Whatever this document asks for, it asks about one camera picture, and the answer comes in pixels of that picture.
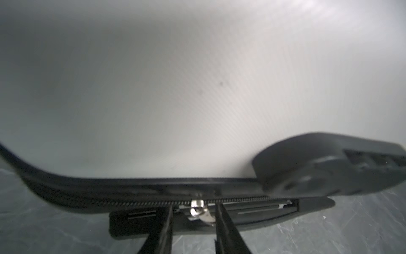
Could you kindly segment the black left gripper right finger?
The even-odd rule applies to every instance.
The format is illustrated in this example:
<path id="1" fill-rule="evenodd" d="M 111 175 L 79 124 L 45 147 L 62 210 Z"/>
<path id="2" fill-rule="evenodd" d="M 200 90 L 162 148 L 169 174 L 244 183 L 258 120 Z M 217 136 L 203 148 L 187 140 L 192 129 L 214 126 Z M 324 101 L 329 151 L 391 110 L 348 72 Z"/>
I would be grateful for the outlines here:
<path id="1" fill-rule="evenodd" d="M 225 206 L 221 203 L 216 204 L 215 219 L 217 254 L 251 254 Z"/>

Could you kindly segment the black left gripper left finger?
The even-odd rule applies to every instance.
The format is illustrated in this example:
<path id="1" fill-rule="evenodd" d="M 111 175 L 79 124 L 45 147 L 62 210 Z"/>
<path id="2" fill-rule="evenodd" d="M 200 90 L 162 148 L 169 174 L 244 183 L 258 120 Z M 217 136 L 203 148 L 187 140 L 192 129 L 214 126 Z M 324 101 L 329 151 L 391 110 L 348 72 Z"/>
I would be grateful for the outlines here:
<path id="1" fill-rule="evenodd" d="M 173 207 L 162 207 L 156 212 L 151 231 L 137 254 L 171 254 L 173 239 Z"/>

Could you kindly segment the white hard-shell suitcase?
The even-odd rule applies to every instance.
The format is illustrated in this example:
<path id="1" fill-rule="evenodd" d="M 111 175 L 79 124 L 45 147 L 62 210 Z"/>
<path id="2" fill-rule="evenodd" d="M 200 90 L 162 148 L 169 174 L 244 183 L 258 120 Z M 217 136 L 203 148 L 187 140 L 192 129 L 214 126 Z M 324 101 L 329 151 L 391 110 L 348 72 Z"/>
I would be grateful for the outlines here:
<path id="1" fill-rule="evenodd" d="M 114 237 L 406 181 L 405 1 L 2 1 L 1 160 Z"/>

